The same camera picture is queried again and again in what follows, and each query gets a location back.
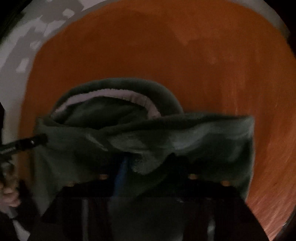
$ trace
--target hand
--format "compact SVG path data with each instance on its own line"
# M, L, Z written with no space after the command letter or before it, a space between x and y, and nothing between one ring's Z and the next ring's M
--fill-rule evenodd
M20 200L16 187L17 180L11 182L9 187L5 187L3 183L0 182L0 203L10 207L18 207L20 205Z

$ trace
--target orange painted surface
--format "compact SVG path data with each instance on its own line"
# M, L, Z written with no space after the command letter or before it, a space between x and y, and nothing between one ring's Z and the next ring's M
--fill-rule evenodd
M185 111L253 115L255 173L248 205L273 238L296 203L296 61L255 12L223 0L124 0L92 12L38 52L20 136L81 83L141 77ZM28 180L28 166L20 165Z

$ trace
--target green fleece blanket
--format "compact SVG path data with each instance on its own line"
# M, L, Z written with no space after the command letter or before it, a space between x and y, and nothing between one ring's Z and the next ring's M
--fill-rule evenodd
M70 90L37 120L36 133L46 133L49 141L33 152L34 196L43 213L63 186L96 179L114 155L128 152L132 161L119 196L159 191L172 170L165 160L175 153L198 167L192 172L199 179L228 180L246 198L253 129L248 116L183 113L174 95L153 81L89 82Z

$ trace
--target finger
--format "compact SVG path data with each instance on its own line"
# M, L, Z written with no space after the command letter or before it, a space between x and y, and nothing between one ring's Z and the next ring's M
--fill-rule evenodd
M188 178L189 178L190 180L197 180L197 179L198 179L198 175L196 175L196 174L189 174L189 175L188 175Z
M224 187L229 187L229 186L231 186L230 181L226 181L226 180L224 180L224 181L221 181L220 183L221 183L221 185L224 186Z
M21 204L21 201L19 199L13 201L9 204L10 207L18 207Z
M100 174L99 175L99 179L100 180L107 180L109 178L109 175L108 174Z
M19 196L18 192L14 191L14 192L9 193L9 194L4 194L3 197L2 197L2 200L3 200L3 202L9 204L9 203L12 203L15 200L17 200L18 196Z
M12 188L9 188L9 187L5 187L3 189L3 194L10 194L10 193L13 193L15 190L13 190Z

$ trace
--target dark sleeve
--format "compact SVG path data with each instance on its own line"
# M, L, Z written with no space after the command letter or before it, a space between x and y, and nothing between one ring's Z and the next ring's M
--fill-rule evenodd
M19 241L12 220L0 212L0 239L5 241Z
M34 223L39 218L39 212L32 199L31 193L22 180L20 181L19 192L21 204L16 208L17 216L14 219L17 220L25 230L31 232Z
M4 108L0 103L0 145L2 145L2 129L4 124Z

